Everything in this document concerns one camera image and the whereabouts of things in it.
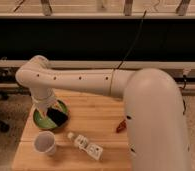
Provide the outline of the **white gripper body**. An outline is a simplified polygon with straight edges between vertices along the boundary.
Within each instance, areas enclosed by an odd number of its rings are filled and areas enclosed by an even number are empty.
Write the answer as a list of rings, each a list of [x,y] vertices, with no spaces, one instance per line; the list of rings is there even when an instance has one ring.
[[[32,98],[33,104],[35,108],[39,111],[39,113],[45,117],[47,114],[47,111],[49,108],[57,109],[59,111],[62,111],[62,107],[60,106],[59,102],[57,101],[57,98],[55,95],[51,95],[48,98],[45,99],[36,99]]]

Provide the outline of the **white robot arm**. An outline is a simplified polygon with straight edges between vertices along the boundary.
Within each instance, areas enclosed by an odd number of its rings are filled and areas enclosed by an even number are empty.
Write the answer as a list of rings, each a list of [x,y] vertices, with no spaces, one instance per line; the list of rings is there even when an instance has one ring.
[[[132,171],[192,171],[181,90],[157,68],[54,70],[36,55],[16,72],[42,112],[57,101],[56,89],[120,98],[124,103]]]

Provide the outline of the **black gripper finger pad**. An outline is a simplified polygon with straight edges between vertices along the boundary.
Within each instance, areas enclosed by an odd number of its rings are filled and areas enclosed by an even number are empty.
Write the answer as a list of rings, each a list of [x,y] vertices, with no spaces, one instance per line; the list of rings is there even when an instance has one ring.
[[[61,126],[68,120],[68,116],[54,108],[49,108],[47,110],[47,116],[57,125]]]

